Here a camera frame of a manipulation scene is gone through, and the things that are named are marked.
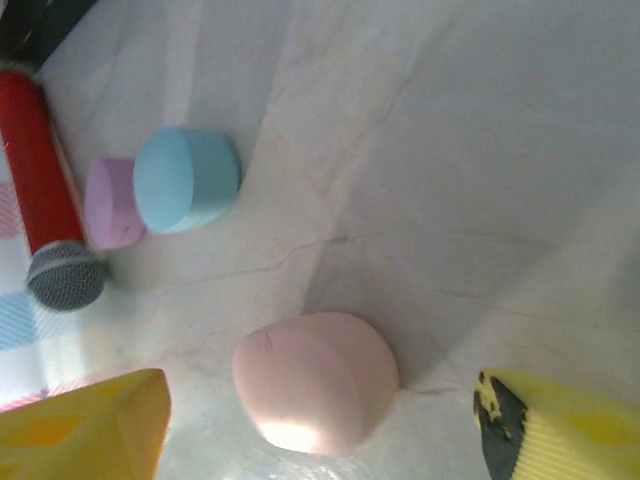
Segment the pink stripe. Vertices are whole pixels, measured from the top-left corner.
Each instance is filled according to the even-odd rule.
[[[123,365],[120,368],[110,368],[110,369],[105,369],[99,372],[94,372],[85,377],[77,378],[75,380],[72,380],[71,382],[63,383],[62,385],[58,385],[54,388],[50,388],[47,391],[47,395],[44,395],[43,393],[35,393],[33,395],[22,397],[11,403],[0,405],[0,413],[6,412],[8,410],[13,410],[14,408],[24,407],[25,405],[29,405],[30,403],[34,403],[39,400],[44,400],[47,397],[54,397],[62,393],[67,393],[67,392],[71,392],[72,390],[77,390],[78,388],[86,387],[87,385],[92,385],[94,383],[102,382],[104,380],[109,380],[110,378],[117,377],[118,375],[123,375],[124,373],[130,372],[130,371],[133,371],[131,367],[128,368],[125,365]]]
[[[22,222],[13,183],[0,183],[0,239],[20,235]]]

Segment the checkered cloth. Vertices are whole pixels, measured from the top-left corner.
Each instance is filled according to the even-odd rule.
[[[30,260],[11,173],[0,149],[0,412],[103,377],[85,377],[68,368],[61,372],[51,365],[68,347],[58,340],[81,323],[73,313],[49,312],[33,301],[25,288]]]

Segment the pink foam block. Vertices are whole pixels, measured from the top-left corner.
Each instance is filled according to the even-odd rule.
[[[84,216],[91,243],[113,250],[136,243],[144,234],[133,195],[133,161],[100,159],[87,177]]]

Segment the pink rounded block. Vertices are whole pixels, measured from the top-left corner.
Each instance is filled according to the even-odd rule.
[[[91,243],[113,250],[136,243],[144,234],[133,195],[133,161],[100,159],[89,168],[84,216]]]
[[[267,441],[322,455],[344,455],[362,442],[398,389],[384,339],[345,313],[301,315],[244,337],[233,376]]]

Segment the blue stripe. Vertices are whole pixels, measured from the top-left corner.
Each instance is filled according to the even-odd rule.
[[[28,293],[0,296],[0,351],[36,342],[35,312]]]

